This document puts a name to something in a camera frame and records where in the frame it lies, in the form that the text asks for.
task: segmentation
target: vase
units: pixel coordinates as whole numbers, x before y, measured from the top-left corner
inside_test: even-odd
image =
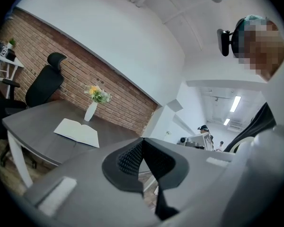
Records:
[[[12,45],[11,43],[8,43],[7,48],[8,48],[8,49],[12,49],[12,48],[13,48],[13,45]]]
[[[92,102],[91,105],[89,106],[89,108],[87,109],[85,116],[84,116],[84,120],[85,121],[90,121],[90,119],[92,118],[92,116],[94,115],[96,108],[97,108],[98,103],[96,102]]]

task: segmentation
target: black cap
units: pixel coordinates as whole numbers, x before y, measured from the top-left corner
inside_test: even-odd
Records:
[[[198,130],[205,130],[205,131],[209,131],[209,129],[207,128],[206,125],[202,125],[201,127],[198,128]]]

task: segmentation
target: flower bouquet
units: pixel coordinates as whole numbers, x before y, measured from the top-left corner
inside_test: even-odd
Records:
[[[89,97],[93,100],[84,117],[85,121],[90,121],[91,117],[95,113],[98,103],[109,103],[112,96],[102,90],[99,86],[90,86],[86,91],[84,91],[84,93],[88,94]]]

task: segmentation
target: red brick wall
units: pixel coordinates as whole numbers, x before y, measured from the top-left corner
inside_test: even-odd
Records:
[[[21,85],[15,89],[17,100],[25,100],[29,86],[47,64],[47,56],[60,52],[67,56],[61,64],[64,82],[53,98],[64,98],[86,110],[91,103],[84,94],[86,85],[99,85],[113,97],[108,104],[98,104],[95,115],[142,134],[157,107],[155,102],[101,60],[40,20],[18,9],[13,18],[3,25],[0,40],[6,43],[11,38],[16,40],[14,51],[25,66],[15,77]]]

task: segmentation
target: black office chair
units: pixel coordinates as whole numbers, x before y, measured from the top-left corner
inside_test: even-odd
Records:
[[[38,77],[35,79],[33,84],[27,90],[27,94],[25,96],[25,101],[16,101],[14,100],[14,90],[15,87],[20,87],[20,85],[8,79],[3,79],[3,83],[10,85],[10,94],[9,99],[0,98],[0,139],[6,140],[7,130],[2,124],[2,119],[23,111],[30,107],[35,107],[47,102],[50,96],[58,89],[58,87],[63,83],[64,78],[61,75],[60,63],[62,60],[66,58],[65,55],[62,55],[58,52],[51,53],[47,57],[47,62],[49,65],[46,65]],[[9,151],[9,144],[5,147],[3,152],[0,155],[0,164],[1,166],[5,166],[6,154]],[[36,161],[28,155],[32,160],[32,167],[36,168]]]

